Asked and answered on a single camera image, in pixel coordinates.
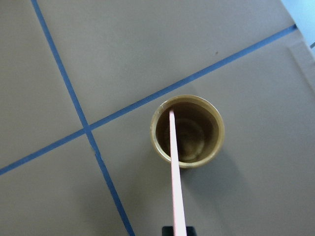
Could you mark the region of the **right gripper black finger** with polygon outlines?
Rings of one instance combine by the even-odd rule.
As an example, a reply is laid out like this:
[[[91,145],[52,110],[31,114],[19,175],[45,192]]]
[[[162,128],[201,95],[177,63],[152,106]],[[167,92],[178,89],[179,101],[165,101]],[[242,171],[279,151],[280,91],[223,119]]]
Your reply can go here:
[[[186,226],[187,236],[197,236],[196,230],[193,226]],[[162,236],[174,236],[174,230],[172,226],[163,226],[161,229]]]

